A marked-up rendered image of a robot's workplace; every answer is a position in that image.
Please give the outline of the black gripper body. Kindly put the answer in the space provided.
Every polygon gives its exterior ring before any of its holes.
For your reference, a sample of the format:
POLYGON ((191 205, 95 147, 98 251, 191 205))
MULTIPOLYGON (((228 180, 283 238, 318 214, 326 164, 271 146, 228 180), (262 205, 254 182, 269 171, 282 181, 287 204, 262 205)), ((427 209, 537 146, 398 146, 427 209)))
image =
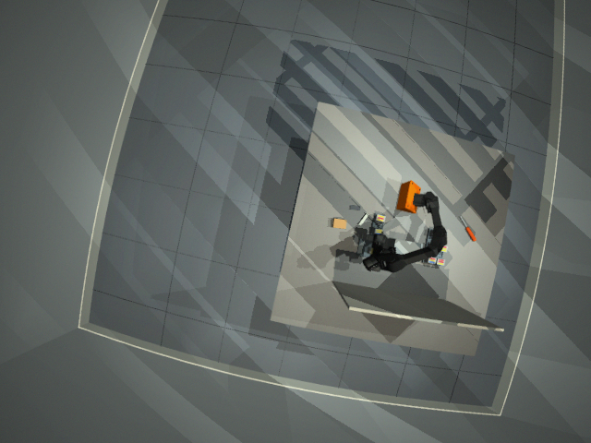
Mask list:
MULTIPOLYGON (((372 254, 376 255, 377 251, 382 248, 381 243, 386 243, 387 240, 387 236, 386 235, 381 235, 381 234, 374 234, 374 244, 373 244, 373 249, 372 249, 372 254), (377 242, 377 243, 376 243, 377 242), (375 246, 375 247, 374 247, 375 246)), ((372 255, 371 254, 371 255, 372 255)), ((381 268, 378 267, 372 271, 377 271, 380 272, 381 268)))

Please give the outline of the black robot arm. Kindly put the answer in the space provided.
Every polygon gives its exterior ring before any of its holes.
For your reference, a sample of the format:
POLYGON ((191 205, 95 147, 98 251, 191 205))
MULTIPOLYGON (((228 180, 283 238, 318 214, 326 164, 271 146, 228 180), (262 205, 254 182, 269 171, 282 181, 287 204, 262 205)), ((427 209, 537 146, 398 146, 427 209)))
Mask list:
POLYGON ((447 245, 447 231, 441 223, 439 214, 439 199, 431 192, 426 194, 414 195, 413 205, 416 207, 426 207, 426 210, 432 213, 433 235, 428 247, 418 249, 404 255, 396 254, 396 247, 389 246, 388 249, 380 248, 376 255, 372 254, 363 259, 366 270, 372 271, 378 267, 381 270, 396 272, 408 264, 412 264, 430 257, 436 257, 439 252, 447 245), (386 267, 384 266, 384 262, 386 267))

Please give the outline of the orange-handled screwdriver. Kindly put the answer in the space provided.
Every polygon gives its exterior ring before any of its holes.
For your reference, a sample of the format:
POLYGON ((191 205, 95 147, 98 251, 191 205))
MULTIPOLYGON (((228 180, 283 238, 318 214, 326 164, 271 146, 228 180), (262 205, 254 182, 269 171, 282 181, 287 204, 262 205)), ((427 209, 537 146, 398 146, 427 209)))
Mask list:
MULTIPOLYGON (((463 220, 463 219, 462 219, 462 221, 463 221, 463 223, 464 223, 464 225, 465 225, 465 222, 464 222, 464 220, 463 220)), ((476 241, 476 238, 474 237, 474 235, 473 235, 473 232, 470 230, 470 228, 469 228, 469 227, 466 227, 466 225, 465 225, 465 229, 466 229, 466 230, 467 230, 467 232, 469 233, 469 236, 470 236, 470 237, 473 239, 472 241, 476 241)))

